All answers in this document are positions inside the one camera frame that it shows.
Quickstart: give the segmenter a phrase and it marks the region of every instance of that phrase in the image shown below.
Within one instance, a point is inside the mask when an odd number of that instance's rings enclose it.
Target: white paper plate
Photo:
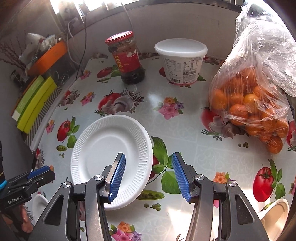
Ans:
[[[34,218],[35,223],[37,223],[39,217],[43,213],[47,204],[48,204],[48,200],[43,195],[37,194],[34,197],[33,204],[32,204],[32,212],[33,212],[33,218]]]
[[[115,210],[130,204],[143,191],[149,179],[153,151],[145,128],[125,115],[109,115],[87,127],[78,138],[71,156],[71,176],[74,184],[85,183],[111,165],[117,154],[126,156],[117,198],[105,204]]]

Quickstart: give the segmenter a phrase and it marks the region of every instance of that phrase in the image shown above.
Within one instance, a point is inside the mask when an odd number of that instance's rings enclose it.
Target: jar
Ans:
[[[106,39],[105,43],[115,59],[122,81],[128,85],[141,82],[145,77],[145,71],[139,60],[133,32],[116,34]]]

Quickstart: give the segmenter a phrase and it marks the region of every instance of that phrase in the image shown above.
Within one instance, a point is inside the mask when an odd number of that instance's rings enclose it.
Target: yogurt tub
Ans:
[[[177,85],[190,85],[197,81],[207,46],[192,39],[166,39],[154,47],[163,61],[167,79]]]

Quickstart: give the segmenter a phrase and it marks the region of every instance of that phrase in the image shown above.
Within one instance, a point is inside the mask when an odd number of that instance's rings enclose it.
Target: silver bolt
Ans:
[[[94,179],[95,179],[96,181],[100,181],[100,180],[103,179],[103,175],[96,175],[96,176],[94,177]]]
[[[204,175],[201,175],[201,174],[197,174],[196,176],[195,176],[195,178],[197,179],[197,180],[204,180],[205,179],[205,176]]]
[[[235,187],[237,185],[237,183],[235,181],[229,181],[228,185],[231,187]]]
[[[71,186],[71,183],[69,183],[69,182],[64,182],[62,186],[63,186],[63,188],[68,188],[68,187]]]

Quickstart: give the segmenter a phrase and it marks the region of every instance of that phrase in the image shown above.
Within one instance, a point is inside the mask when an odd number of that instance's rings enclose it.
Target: orange basket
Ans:
[[[49,70],[64,54],[67,53],[67,46],[64,41],[58,42],[50,50],[38,59],[29,69],[29,76],[39,76]]]

